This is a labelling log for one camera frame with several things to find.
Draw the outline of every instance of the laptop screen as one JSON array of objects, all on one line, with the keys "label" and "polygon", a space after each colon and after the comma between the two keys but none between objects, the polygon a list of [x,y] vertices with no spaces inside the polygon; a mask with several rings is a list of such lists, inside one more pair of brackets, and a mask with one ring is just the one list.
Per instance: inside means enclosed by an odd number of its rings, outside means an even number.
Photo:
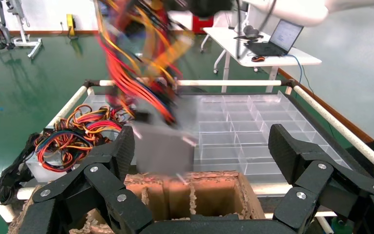
[{"label": "laptop screen", "polygon": [[285,51],[289,51],[298,38],[302,29],[303,26],[293,24],[281,19],[275,31],[273,32],[272,37],[270,38],[270,42]]}]

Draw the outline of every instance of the laptop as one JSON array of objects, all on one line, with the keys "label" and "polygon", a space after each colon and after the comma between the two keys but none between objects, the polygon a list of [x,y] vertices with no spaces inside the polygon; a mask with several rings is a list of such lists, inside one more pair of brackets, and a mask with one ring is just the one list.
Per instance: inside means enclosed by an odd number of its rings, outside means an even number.
[{"label": "laptop", "polygon": [[302,29],[303,26],[281,19],[269,42],[248,42],[244,45],[257,56],[284,56],[289,53]]}]

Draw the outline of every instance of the white desk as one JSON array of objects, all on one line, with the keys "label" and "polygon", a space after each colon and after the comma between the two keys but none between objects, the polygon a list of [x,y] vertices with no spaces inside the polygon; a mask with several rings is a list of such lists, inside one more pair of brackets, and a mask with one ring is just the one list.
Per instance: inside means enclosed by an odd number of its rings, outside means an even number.
[{"label": "white desk", "polygon": [[[226,58],[225,58],[225,63],[224,63],[224,71],[223,71],[223,80],[228,79],[228,71],[229,71],[229,65],[230,65],[230,57],[232,56],[241,66],[244,67],[261,67],[263,70],[265,70],[267,73],[269,73],[269,80],[275,80],[276,75],[279,69],[279,66],[298,66],[298,62],[294,57],[291,56],[283,56],[283,57],[277,57],[277,56],[270,56],[266,57],[265,61],[263,62],[252,62],[251,58],[254,56],[253,53],[251,53],[250,50],[247,50],[248,52],[241,56],[240,59],[237,59],[236,56],[236,39],[233,39],[234,37],[237,36],[237,33],[228,28],[216,28],[216,27],[211,27],[211,28],[204,28],[204,31],[211,37],[213,38],[214,41],[216,41],[227,53],[226,53]],[[270,36],[261,33],[261,35],[264,36],[263,39],[260,40],[262,41],[269,41]],[[240,41],[240,55],[243,54],[243,52],[247,49],[243,44],[244,40]],[[294,55],[295,57],[298,58],[299,62],[301,65],[316,65],[316,64],[321,64],[322,61],[299,50],[296,48],[292,48],[289,51],[290,55]],[[227,87],[223,86],[222,87],[222,93],[226,92]],[[268,86],[266,88],[266,92],[272,92],[273,87]]]}]

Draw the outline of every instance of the computer mouse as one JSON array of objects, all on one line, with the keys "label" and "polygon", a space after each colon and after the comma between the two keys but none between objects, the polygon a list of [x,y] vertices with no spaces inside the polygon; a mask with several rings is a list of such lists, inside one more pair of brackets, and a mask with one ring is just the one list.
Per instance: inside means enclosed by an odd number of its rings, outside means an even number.
[{"label": "computer mouse", "polygon": [[263,62],[265,58],[263,56],[254,56],[252,57],[252,62]]}]

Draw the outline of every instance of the wire bundle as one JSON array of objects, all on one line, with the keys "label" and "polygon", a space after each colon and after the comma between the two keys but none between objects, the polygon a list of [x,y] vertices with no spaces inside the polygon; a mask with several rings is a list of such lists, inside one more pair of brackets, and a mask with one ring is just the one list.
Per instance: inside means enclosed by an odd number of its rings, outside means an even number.
[{"label": "wire bundle", "polygon": [[[103,106],[97,111],[89,105],[79,105],[67,119],[61,118],[55,123],[53,130],[44,131],[34,140],[35,154],[43,168],[53,172],[69,171],[94,146],[110,142],[102,133],[120,132],[122,126],[133,119],[131,102],[123,101],[122,104],[120,108]],[[47,161],[55,154],[61,155],[61,165]]]},{"label": "wire bundle", "polygon": [[[151,3],[144,0],[101,2],[109,8],[108,24],[120,32],[115,35],[105,29],[98,4],[95,4],[101,35],[99,41],[106,52],[107,68],[121,91],[116,98],[141,98],[155,107],[167,123],[175,122],[170,105],[175,97],[173,89],[176,81],[182,74],[173,63],[192,45],[193,33],[183,31],[177,37],[172,35],[168,28],[170,19],[160,0],[152,0]],[[146,32],[142,57],[117,45],[122,38],[131,34],[128,31],[133,31],[133,27],[142,27]]]}]

